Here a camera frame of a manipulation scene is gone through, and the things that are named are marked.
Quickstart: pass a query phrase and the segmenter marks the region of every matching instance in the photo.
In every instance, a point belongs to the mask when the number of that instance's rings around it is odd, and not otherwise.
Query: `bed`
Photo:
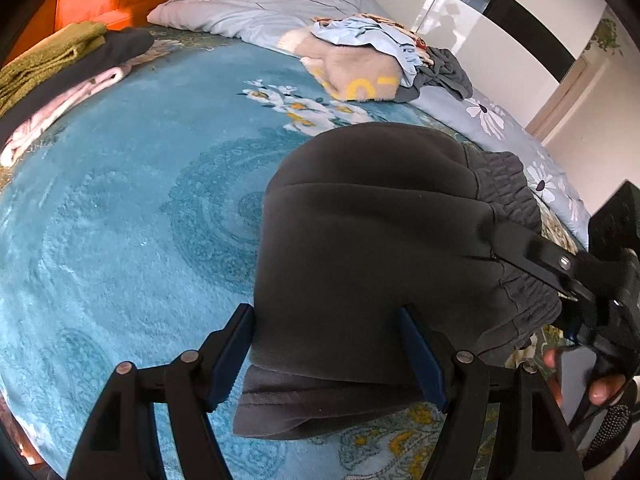
[[[170,52],[58,120],[0,193],[0,326],[11,327],[0,331],[0,389],[61,473],[118,362],[164,364],[251,302],[261,197],[287,153],[367,121],[430,126],[459,142],[473,134],[411,105],[334,100],[299,60],[268,48],[151,31]],[[540,209],[543,234],[575,252],[577,231],[542,192]],[[512,364],[526,354],[542,365],[560,337],[541,330]],[[212,416],[237,479],[419,478],[443,422],[421,404],[326,437],[247,440],[230,430],[239,393],[240,381]],[[178,479],[158,411],[168,477]],[[496,421],[490,410],[475,478],[486,474]]]

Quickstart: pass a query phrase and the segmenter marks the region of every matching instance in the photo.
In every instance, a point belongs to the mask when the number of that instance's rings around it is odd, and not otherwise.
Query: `black device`
[[[470,477],[490,402],[500,403],[500,415],[489,480],[584,478],[577,442],[598,431],[597,415],[603,411],[590,405],[586,385],[616,372],[631,380],[640,365],[639,199],[638,188],[625,182],[593,216],[591,253],[573,255],[512,222],[498,224],[491,234],[496,258],[571,298],[563,300],[555,325],[576,348],[587,349],[585,355],[594,354],[587,360],[574,355],[588,366],[574,388],[579,398],[572,399],[571,416],[563,416],[533,364],[517,370],[485,365],[431,331],[420,308],[399,309],[402,341],[424,397],[448,414],[423,480]],[[253,331],[254,310],[241,304],[199,350],[153,368],[120,363],[87,421],[66,480],[165,480],[155,403],[168,406],[186,480],[231,480],[207,413],[230,393]],[[7,442],[0,431],[2,478],[33,479]]]

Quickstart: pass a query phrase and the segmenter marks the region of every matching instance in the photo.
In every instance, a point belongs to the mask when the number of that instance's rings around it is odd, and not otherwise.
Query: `screw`
[[[474,355],[471,352],[468,352],[467,350],[461,350],[456,354],[456,359],[461,363],[468,365],[469,363],[473,362]]]
[[[133,369],[133,364],[129,361],[123,361],[116,366],[116,371],[120,375],[127,375]]]
[[[571,269],[571,260],[566,256],[560,256],[560,267],[564,270]]]
[[[185,350],[180,355],[180,360],[183,363],[193,363],[195,360],[198,359],[199,356],[200,354],[198,354],[197,350]]]
[[[522,365],[522,368],[524,371],[526,371],[527,374],[530,374],[530,375],[538,373],[538,366],[535,363],[532,363],[530,361],[525,361],[524,364]]]

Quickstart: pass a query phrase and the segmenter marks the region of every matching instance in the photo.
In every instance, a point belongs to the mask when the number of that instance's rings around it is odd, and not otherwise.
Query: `black stripe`
[[[574,56],[562,42],[516,0],[491,0],[483,14],[526,48],[557,81],[574,64]]]

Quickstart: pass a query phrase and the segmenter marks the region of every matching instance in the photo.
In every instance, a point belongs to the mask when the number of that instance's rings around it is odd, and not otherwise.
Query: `finger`
[[[547,350],[542,356],[542,360],[549,368],[556,368],[556,349]]]
[[[589,389],[589,399],[596,406],[601,405],[607,399],[613,397],[622,386],[626,379],[623,375],[612,375],[595,381]]]
[[[551,395],[554,396],[554,400],[558,406],[562,405],[562,392],[560,391],[560,384],[558,378],[554,375],[547,382]]]

